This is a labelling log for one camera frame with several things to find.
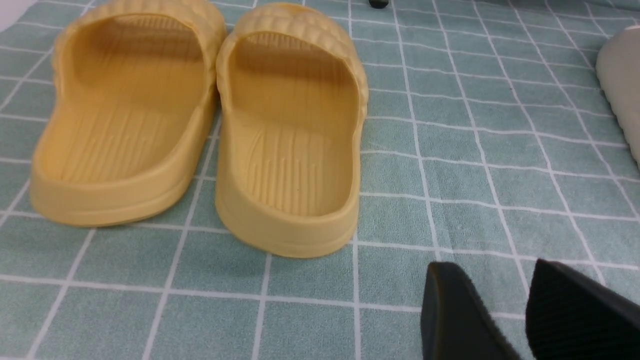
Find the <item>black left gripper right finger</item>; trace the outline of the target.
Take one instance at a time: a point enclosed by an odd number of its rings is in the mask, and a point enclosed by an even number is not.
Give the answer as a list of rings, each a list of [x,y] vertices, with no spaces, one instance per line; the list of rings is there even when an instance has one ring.
[[[538,259],[525,309],[537,360],[637,360],[637,303],[555,260]]]

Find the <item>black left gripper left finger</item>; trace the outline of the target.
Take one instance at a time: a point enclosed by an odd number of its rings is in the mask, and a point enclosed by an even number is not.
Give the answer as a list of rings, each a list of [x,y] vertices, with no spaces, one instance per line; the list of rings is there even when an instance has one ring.
[[[420,334],[425,360],[521,359],[454,262],[427,265]]]

